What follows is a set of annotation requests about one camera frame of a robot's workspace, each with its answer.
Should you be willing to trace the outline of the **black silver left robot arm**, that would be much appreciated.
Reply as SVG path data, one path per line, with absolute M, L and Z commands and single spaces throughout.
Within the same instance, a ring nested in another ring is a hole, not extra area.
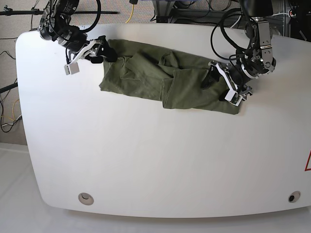
M 223 78 L 227 88 L 221 94 L 221 101 L 228 101 L 239 106 L 253 94 L 252 87 L 247 83 L 257 79 L 260 75 L 269 74 L 275 70 L 276 60 L 273 57 L 272 32 L 267 17 L 273 15 L 272 2 L 270 0 L 241 0 L 240 7 L 230 9 L 223 14 L 215 28 L 220 28 L 224 39 L 235 48 L 236 52 L 220 62 L 211 62 L 210 70 L 201 83 L 202 89 L 207 89 Z M 249 44 L 243 48 L 236 44 L 226 33 L 224 22 L 226 19 L 240 13 L 246 20 L 245 34 L 249 38 Z

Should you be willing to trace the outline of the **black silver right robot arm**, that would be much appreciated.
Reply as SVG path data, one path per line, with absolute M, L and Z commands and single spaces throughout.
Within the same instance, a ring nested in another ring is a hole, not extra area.
M 76 58 L 78 54 L 81 54 L 81 59 L 87 59 L 93 64 L 117 61 L 118 55 L 110 47 L 106 36 L 87 40 L 87 33 L 95 28 L 101 16 L 101 2 L 98 0 L 96 3 L 96 18 L 86 29 L 70 25 L 71 16 L 76 12 L 79 4 L 78 0 L 50 0 L 43 11 L 38 26 L 40 36 L 44 40 L 57 41 L 65 48 L 67 64 L 72 62 L 72 55 Z

